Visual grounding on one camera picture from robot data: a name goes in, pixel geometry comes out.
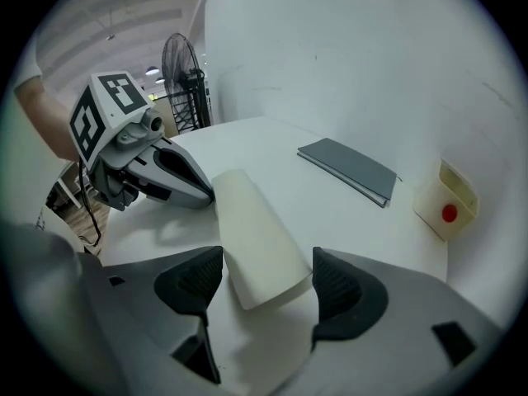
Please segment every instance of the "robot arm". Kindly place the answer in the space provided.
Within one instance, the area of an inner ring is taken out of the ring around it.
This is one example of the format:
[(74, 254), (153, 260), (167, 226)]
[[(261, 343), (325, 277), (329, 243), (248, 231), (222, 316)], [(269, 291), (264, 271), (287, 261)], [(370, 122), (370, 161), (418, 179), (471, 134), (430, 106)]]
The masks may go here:
[(127, 72), (95, 73), (78, 98), (69, 131), (97, 199), (123, 211), (148, 198), (198, 209), (214, 194), (192, 156), (165, 139), (160, 115)]

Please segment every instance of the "white foam block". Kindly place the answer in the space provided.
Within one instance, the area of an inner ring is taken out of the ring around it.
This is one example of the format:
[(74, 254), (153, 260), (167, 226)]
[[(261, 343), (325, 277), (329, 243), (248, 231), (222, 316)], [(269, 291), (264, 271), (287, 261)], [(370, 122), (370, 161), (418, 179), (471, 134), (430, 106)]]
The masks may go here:
[(244, 170), (224, 172), (212, 184), (225, 263), (244, 309), (310, 275), (294, 239)]

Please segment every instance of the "ceiling light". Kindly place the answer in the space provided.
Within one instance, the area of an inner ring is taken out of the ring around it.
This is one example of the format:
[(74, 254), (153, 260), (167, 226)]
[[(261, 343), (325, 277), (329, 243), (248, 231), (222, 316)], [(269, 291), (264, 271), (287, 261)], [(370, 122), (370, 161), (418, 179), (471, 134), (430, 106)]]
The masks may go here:
[(145, 72), (146, 75), (155, 75), (156, 73), (159, 72), (159, 69), (156, 68), (156, 66), (151, 66), (150, 68), (147, 69), (147, 72)]

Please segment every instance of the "white table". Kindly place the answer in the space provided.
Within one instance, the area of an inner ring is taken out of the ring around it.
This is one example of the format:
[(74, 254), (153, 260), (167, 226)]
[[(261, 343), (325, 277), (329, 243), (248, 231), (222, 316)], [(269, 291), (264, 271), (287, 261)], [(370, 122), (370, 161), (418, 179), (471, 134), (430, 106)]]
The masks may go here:
[[(446, 279), (447, 246), (412, 208), (413, 192), (396, 181), (390, 206), (372, 201), (319, 167), (297, 148), (322, 137), (258, 117), (216, 125), (173, 140), (187, 149), (211, 180), (244, 169), (260, 188), (311, 265), (312, 248), (352, 252)], [(220, 245), (214, 206), (184, 210), (139, 197), (108, 218), (103, 265), (142, 261), (206, 245)], [(305, 280), (243, 311), (224, 278), (208, 309), (209, 333), (222, 386), (265, 394), (308, 357), (318, 321), (317, 295)]]

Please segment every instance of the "white wall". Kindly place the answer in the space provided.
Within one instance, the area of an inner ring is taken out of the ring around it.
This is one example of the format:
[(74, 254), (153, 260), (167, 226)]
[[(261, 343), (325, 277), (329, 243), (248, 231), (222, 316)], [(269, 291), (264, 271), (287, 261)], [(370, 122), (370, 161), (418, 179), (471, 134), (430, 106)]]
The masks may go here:
[(497, 323), (526, 280), (526, 85), (474, 0), (207, 0), (214, 121), (270, 116), (358, 149), (410, 186), (440, 156), (479, 218), (448, 282)]

